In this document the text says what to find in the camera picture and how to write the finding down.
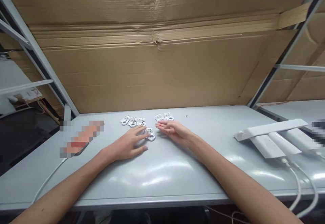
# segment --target white device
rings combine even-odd
[[[174,120],[174,117],[169,112],[166,112],[164,114],[164,116],[165,116],[166,121],[173,121]]]
[[[161,114],[156,115],[155,118],[156,118],[157,121],[164,121],[165,120],[165,118]]]
[[[288,131],[282,131],[280,132],[280,134],[301,151],[308,151],[321,148],[318,143],[313,141],[311,137],[306,135],[298,128],[291,129]]]
[[[128,124],[130,118],[131,118],[130,116],[125,116],[125,117],[121,120],[122,125],[125,126],[126,124]]]
[[[153,141],[153,140],[156,138],[156,135],[155,135],[155,133],[153,132],[153,129],[152,129],[152,128],[147,128],[147,129],[145,130],[145,134],[150,134],[150,136],[148,137],[148,139],[149,139],[150,141]]]
[[[285,156],[283,151],[272,141],[268,135],[259,135],[252,137],[251,141],[266,159]]]
[[[283,138],[277,132],[269,133],[268,136],[286,155],[294,155],[301,153],[299,149],[293,146],[288,140]]]
[[[129,125],[130,127],[135,127],[135,126],[136,126],[136,122],[137,122],[136,117],[131,117],[131,119],[130,119],[128,125]]]
[[[144,117],[138,118],[138,121],[137,121],[136,125],[137,126],[140,126],[140,125],[145,126],[146,125],[146,120],[144,119]]]
[[[239,131],[234,135],[237,141],[242,141],[259,135],[265,135],[275,131],[285,131],[297,127],[307,126],[308,123],[302,119],[294,119],[283,122],[276,122],[272,124],[249,127],[243,131]]]

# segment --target finger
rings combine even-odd
[[[144,127],[144,126],[139,126],[139,128],[137,128],[136,130],[134,130],[133,132],[135,133],[135,134],[138,134],[139,132],[141,132],[141,131],[143,131],[143,130],[145,130],[145,129],[147,129],[147,127]]]
[[[162,131],[164,134],[169,135],[169,129],[165,129],[164,127],[157,125],[156,126],[160,131]]]
[[[136,155],[141,154],[142,152],[144,152],[146,150],[148,150],[148,147],[147,146],[142,146],[140,148],[136,148],[136,149],[131,150],[131,155],[132,155],[132,157],[134,157]]]
[[[139,136],[136,136],[135,138],[136,138],[136,141],[139,142],[140,140],[148,138],[148,137],[150,137],[150,134],[141,134]]]
[[[160,123],[156,123],[156,127],[157,127],[157,126],[166,127],[167,125],[160,124]]]
[[[158,123],[166,125],[168,123],[168,121],[158,121]]]
[[[133,127],[133,128],[131,128],[131,129],[129,129],[128,132],[133,132],[133,131],[137,130],[138,128],[142,127],[142,126],[143,126],[143,125]]]

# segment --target white power adapter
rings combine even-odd
[[[277,132],[269,133],[268,136],[286,155],[294,155],[301,153],[299,149],[293,146],[288,140],[283,138]]]

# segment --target power cord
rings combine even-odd
[[[52,171],[52,173],[47,177],[47,179],[43,182],[43,184],[41,185],[41,187],[38,189],[37,193],[34,196],[33,201],[31,202],[31,204],[34,204],[37,196],[39,195],[39,193],[42,191],[42,189],[44,188],[44,186],[47,184],[47,182],[50,180],[50,178],[54,175],[54,173],[57,171],[57,169],[59,169],[59,167],[67,160],[68,158],[64,158],[60,164],[54,169],[54,171]]]
[[[304,209],[302,212],[297,214],[298,218],[302,218],[305,215],[307,215],[309,212],[311,212],[316,207],[319,196],[318,196],[318,191],[317,191],[317,188],[316,188],[315,184],[309,178],[309,176],[305,173],[305,171],[303,169],[301,169],[301,167],[298,164],[296,164],[295,162],[293,162],[293,164],[295,165],[296,168],[298,168],[298,170],[300,170],[307,177],[308,181],[310,182],[310,184],[311,184],[311,186],[312,186],[312,188],[314,189],[314,192],[315,192],[314,199],[312,200],[311,204],[306,209]]]
[[[212,208],[210,208],[210,207],[208,207],[208,206],[204,206],[205,208],[208,208],[208,209],[210,209],[210,210],[212,210],[212,211],[214,211],[214,212],[217,212],[218,214],[220,214],[220,215],[223,215],[223,216],[225,216],[225,217],[229,217],[231,220],[236,220],[236,221],[239,221],[239,222],[241,222],[241,223],[244,223],[244,224],[250,224],[249,222],[246,222],[246,221],[242,221],[242,220],[240,220],[240,219],[237,219],[237,218],[235,218],[235,217],[233,217],[233,214],[232,214],[232,216],[229,216],[229,215],[227,215],[227,214],[224,214],[224,213],[222,213],[222,212],[219,212],[219,211],[217,211],[217,210],[215,210],[215,209],[212,209]]]
[[[293,211],[294,208],[298,205],[300,198],[301,198],[301,186],[300,186],[299,178],[298,178],[297,174],[295,173],[295,171],[292,169],[292,167],[289,165],[288,160],[286,158],[282,158],[281,161],[289,168],[289,170],[295,176],[295,179],[296,179],[297,185],[298,185],[298,195],[297,195],[295,201],[289,207],[289,210]]]

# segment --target electrical wire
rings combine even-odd
[[[224,214],[224,213],[219,212],[219,211],[217,211],[217,210],[215,210],[215,209],[212,209],[212,208],[210,208],[210,207],[208,207],[208,206],[206,206],[206,205],[205,205],[204,207],[205,207],[205,208],[208,208],[208,209],[210,209],[210,210],[212,210],[212,211],[214,211],[214,212],[217,212],[217,213],[220,214],[220,215],[223,215],[223,216],[225,216],[225,217],[229,217],[230,219],[233,219],[233,220],[239,221],[239,222],[244,223],[244,224],[250,224],[249,222],[242,221],[242,220],[237,219],[237,218],[235,218],[235,217],[231,217],[231,216],[229,216],[229,215],[227,215],[227,214]]]
[[[291,170],[292,174],[295,176],[297,185],[298,185],[298,195],[297,195],[295,201],[289,207],[289,210],[293,211],[294,208],[298,205],[300,198],[301,198],[301,186],[300,186],[299,178],[298,178],[297,174],[295,173],[295,171],[291,167],[289,167],[289,169]]]
[[[295,171],[292,169],[292,167],[289,165],[288,160],[286,158],[282,158],[281,161],[289,168],[289,170],[295,176],[295,179],[296,179],[297,185],[298,185],[297,197],[296,197],[295,201],[292,203],[292,205],[289,207],[289,210],[293,211],[294,208],[298,205],[300,198],[301,198],[301,186],[300,186],[299,178],[298,178],[297,174],[295,173]]]
[[[241,214],[241,215],[244,215],[242,212],[234,211],[234,212],[231,214],[231,224],[234,224],[234,215],[235,215],[235,214]]]
[[[317,188],[316,188],[315,184],[309,178],[309,176],[305,173],[305,171],[303,169],[301,169],[301,167],[299,165],[297,165],[296,163],[294,163],[294,165],[307,177],[307,179],[309,180],[309,182],[310,182],[310,184],[311,184],[311,186],[312,186],[312,188],[314,189],[314,192],[315,192],[314,199],[312,200],[311,204],[306,209],[304,209],[302,212],[297,214],[298,218],[302,218],[305,215],[307,215],[309,212],[311,212],[316,207],[319,196],[318,196],[318,192],[317,192]]]
[[[50,180],[50,178],[54,175],[54,173],[57,171],[57,169],[59,169],[59,167],[67,160],[68,158],[64,158],[60,164],[54,169],[54,171],[52,171],[52,173],[47,177],[47,179],[43,182],[43,184],[41,185],[41,187],[38,189],[37,193],[34,196],[33,201],[31,202],[31,204],[35,203],[37,196],[39,195],[39,193],[42,191],[42,189],[44,188],[44,186],[47,184],[47,182]]]

